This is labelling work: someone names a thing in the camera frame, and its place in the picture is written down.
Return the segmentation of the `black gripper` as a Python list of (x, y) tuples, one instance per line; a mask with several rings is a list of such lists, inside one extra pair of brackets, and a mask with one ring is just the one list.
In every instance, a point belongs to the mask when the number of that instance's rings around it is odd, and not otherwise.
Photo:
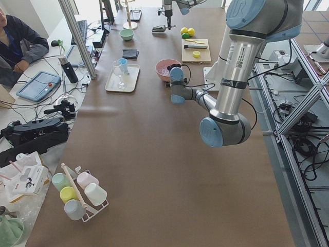
[(173, 26), (171, 25), (171, 17), (173, 15), (173, 10), (170, 9), (170, 10), (165, 10), (164, 11), (164, 15), (165, 17), (167, 18), (167, 27), (168, 28), (172, 28)]

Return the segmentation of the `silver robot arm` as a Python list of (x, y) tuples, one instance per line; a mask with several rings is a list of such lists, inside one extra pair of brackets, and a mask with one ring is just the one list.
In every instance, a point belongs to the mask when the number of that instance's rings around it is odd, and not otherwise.
[(186, 15), (190, 12), (190, 9), (193, 6), (200, 5), (205, 1), (202, 0), (163, 0), (162, 6), (157, 9), (158, 15), (163, 14), (167, 18), (167, 26), (171, 29), (173, 26), (171, 25), (171, 17), (173, 16), (173, 2), (177, 3), (178, 8), (182, 15)]
[(232, 1), (221, 46), (225, 55), (213, 65), (218, 69), (217, 98), (200, 87), (185, 85), (181, 68), (170, 70), (172, 103), (194, 100), (209, 112), (199, 125), (205, 144), (222, 147), (248, 139), (250, 123), (238, 110), (254, 64), (267, 43), (300, 33), (302, 13), (302, 1)]

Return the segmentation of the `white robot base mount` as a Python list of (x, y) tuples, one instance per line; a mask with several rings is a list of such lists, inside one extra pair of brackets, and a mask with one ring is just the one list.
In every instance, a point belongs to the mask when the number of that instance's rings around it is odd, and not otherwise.
[(206, 89), (214, 84), (214, 87), (218, 89), (219, 98), (233, 97), (240, 100), (247, 86), (247, 82), (243, 81), (246, 77), (245, 71), (243, 61), (239, 61), (237, 57), (232, 57), (228, 61), (219, 57), (210, 70), (204, 74)]

